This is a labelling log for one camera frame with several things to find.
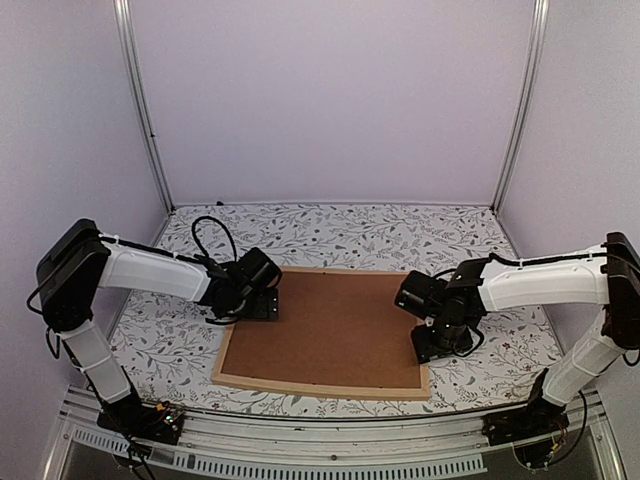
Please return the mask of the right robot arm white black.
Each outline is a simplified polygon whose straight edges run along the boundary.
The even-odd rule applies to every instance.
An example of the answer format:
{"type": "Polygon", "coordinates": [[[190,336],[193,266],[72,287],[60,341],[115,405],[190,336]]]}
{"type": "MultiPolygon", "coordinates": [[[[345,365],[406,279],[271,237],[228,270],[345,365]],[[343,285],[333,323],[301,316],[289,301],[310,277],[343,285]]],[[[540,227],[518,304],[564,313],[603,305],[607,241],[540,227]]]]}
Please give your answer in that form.
{"type": "Polygon", "coordinates": [[[394,303],[423,320],[412,342],[419,362],[474,351],[468,336],[490,313],[542,307],[591,313],[563,357],[536,378],[517,427],[537,436],[556,412],[618,358],[639,348],[639,254],[621,232],[583,250],[528,259],[496,253],[461,262],[449,279],[411,271],[394,303]]]}

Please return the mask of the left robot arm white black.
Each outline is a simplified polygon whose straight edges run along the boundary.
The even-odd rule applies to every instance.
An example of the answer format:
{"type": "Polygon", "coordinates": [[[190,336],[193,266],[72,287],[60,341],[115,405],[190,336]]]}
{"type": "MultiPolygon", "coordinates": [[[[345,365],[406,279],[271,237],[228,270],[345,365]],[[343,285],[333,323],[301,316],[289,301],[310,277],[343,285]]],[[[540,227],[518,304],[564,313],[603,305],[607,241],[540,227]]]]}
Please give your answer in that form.
{"type": "Polygon", "coordinates": [[[215,321],[274,318],[283,273],[252,248],[226,262],[126,241],[77,220],[36,266],[37,285],[27,308],[59,337],[79,371],[107,404],[111,419],[128,434],[148,426],[148,412],[108,341],[113,321],[94,318],[114,300],[125,305],[135,291],[175,297],[207,308],[215,321]]]}

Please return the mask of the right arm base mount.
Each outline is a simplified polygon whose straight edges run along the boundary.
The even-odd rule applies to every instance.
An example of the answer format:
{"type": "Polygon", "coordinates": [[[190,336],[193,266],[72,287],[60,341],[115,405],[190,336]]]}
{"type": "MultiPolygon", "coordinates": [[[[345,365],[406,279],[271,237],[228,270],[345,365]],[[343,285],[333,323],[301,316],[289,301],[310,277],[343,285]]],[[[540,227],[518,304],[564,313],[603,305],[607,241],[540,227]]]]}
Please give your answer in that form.
{"type": "Polygon", "coordinates": [[[565,406],[545,400],[540,392],[532,393],[523,407],[485,415],[482,434],[491,446],[495,446],[559,432],[559,440],[546,439],[541,444],[516,448],[515,456],[521,465],[530,469],[547,467],[564,441],[569,426],[565,409],[565,406]]]}

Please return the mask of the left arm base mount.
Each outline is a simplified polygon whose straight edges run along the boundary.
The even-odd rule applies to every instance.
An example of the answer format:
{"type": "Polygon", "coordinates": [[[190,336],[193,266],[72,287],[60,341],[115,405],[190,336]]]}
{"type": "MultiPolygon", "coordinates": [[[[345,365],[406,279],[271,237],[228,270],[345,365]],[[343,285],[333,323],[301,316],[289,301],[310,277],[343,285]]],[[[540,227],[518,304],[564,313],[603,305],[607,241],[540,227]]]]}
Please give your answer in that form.
{"type": "Polygon", "coordinates": [[[146,405],[136,391],[108,403],[96,395],[101,411],[97,425],[129,439],[177,445],[184,425],[185,410],[169,401],[146,405]]]}

